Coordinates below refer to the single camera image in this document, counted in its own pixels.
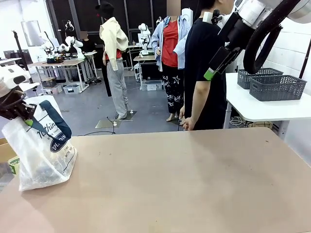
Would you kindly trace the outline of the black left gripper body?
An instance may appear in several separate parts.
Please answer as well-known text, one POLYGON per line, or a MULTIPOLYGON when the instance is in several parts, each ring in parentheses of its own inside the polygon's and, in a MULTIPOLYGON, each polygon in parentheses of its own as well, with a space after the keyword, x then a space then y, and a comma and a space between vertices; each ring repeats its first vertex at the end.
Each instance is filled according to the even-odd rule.
POLYGON ((0 98, 0 116, 8 120, 22 118, 31 120, 37 105, 28 104, 24 101, 26 94, 21 90, 11 90, 7 95, 0 98))

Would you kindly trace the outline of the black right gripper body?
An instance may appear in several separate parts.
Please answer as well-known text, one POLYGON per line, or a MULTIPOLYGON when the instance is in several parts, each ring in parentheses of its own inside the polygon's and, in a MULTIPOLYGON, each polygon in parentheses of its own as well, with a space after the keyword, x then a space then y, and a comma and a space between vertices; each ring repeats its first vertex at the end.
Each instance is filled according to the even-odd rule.
POLYGON ((218 36, 226 43, 226 48, 246 49, 247 44, 254 33, 254 29, 243 22, 238 12, 233 12, 223 25, 218 36))

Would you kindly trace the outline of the person's right hand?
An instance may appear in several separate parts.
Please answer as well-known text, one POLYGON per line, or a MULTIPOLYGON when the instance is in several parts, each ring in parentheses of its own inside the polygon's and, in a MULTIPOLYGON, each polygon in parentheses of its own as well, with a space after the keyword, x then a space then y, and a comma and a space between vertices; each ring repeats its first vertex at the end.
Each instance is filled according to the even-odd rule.
POLYGON ((192 117, 188 117, 185 119, 183 128, 185 131, 192 131, 195 126, 195 121, 192 119, 192 117))

